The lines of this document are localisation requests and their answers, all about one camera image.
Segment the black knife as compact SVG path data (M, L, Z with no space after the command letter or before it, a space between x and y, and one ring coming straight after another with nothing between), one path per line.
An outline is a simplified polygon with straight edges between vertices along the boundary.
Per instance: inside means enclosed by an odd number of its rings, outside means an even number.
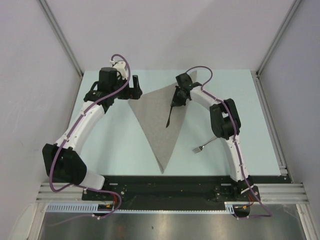
M170 105L170 110L169 110L169 115L168 115L168 119L167 119L165 128L168 128L169 125L170 125L170 122L171 122L171 114L172 114L173 107L174 107L174 105L173 105L173 103L171 103L171 105Z

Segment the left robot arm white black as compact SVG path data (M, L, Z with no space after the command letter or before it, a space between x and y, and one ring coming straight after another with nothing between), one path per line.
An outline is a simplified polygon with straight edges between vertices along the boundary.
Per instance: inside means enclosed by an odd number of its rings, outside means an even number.
M138 100L143 91L139 77L133 75L133 87L123 67L103 67L83 99L83 105L72 125L54 143L45 144L42 155L49 183L55 180L93 190L100 200L110 196L111 188L105 177L88 170L80 154L84 143L98 121L106 114L116 99Z

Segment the silver metal fork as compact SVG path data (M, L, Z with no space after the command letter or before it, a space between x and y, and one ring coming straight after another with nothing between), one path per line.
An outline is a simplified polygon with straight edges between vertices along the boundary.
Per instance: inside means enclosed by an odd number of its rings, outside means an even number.
M213 142L213 141L216 140L216 139L217 139L216 136L212 137L210 140L208 140L208 141L207 141L206 143L204 143L203 145L200 145L200 146L194 148L194 149L192 150L192 152L195 153L195 154L201 152L201 151L205 148L205 146L207 146L209 143Z

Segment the grey cloth napkin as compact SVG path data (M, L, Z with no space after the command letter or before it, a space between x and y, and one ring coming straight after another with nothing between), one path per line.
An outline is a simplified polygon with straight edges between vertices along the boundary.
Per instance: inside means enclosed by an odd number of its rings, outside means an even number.
M174 107L166 128L178 70L137 71L143 94L129 100L132 130L129 131L131 175L162 175L172 157L187 113L187 106Z

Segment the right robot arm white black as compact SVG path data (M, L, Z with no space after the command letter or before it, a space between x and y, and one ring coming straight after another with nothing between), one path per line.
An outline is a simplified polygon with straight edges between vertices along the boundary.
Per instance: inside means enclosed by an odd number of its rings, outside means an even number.
M241 121L233 99L222 100L204 89L199 82L193 82L188 73L175 77L177 86L170 104L171 108L185 106L194 101L209 111L210 125L215 137L220 139L229 165L229 175L234 184L231 196L242 201L253 190L249 171L246 168L240 146Z

